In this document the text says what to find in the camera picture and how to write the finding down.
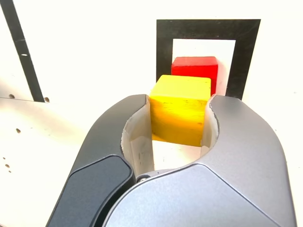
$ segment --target black frame border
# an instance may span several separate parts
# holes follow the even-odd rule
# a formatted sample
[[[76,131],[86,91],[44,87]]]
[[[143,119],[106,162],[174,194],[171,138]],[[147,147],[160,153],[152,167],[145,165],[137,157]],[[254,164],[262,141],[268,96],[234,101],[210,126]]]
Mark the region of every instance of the black frame border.
[[[9,31],[18,53],[20,63],[23,68],[24,75],[27,79],[27,84],[32,94],[33,100],[36,102],[45,102],[14,2],[13,0],[0,0],[0,5],[6,23],[8,24]]]
[[[157,20],[156,81],[170,75],[173,39],[235,40],[226,96],[242,99],[260,19]]]

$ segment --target black square frame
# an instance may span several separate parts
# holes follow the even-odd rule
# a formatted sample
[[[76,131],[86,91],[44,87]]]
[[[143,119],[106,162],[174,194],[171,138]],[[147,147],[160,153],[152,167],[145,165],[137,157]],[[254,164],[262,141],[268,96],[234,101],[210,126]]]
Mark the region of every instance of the black square frame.
[[[173,39],[236,40],[226,96],[242,99],[260,19],[157,20],[156,79],[170,75]]]

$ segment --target cube face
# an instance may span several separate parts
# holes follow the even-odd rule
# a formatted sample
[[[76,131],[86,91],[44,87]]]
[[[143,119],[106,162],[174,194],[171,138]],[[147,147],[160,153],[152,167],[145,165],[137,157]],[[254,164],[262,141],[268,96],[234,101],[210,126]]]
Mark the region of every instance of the cube face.
[[[210,78],[213,95],[216,91],[218,62],[215,57],[177,57],[171,66],[171,74]]]
[[[201,146],[209,78],[163,75],[150,93],[153,139]]]

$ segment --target red cube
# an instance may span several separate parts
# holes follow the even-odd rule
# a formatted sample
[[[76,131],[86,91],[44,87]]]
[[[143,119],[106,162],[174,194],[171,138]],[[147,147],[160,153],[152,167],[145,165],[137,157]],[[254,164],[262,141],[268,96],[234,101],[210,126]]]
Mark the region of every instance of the red cube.
[[[177,57],[171,65],[171,74],[210,78],[213,95],[216,92],[218,62],[215,57]]]

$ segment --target yellow cube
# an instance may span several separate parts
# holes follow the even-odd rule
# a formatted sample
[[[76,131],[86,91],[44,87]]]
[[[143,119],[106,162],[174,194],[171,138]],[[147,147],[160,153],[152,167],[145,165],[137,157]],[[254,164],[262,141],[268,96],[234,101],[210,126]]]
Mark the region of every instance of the yellow cube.
[[[163,75],[150,93],[153,140],[201,146],[211,80]]]

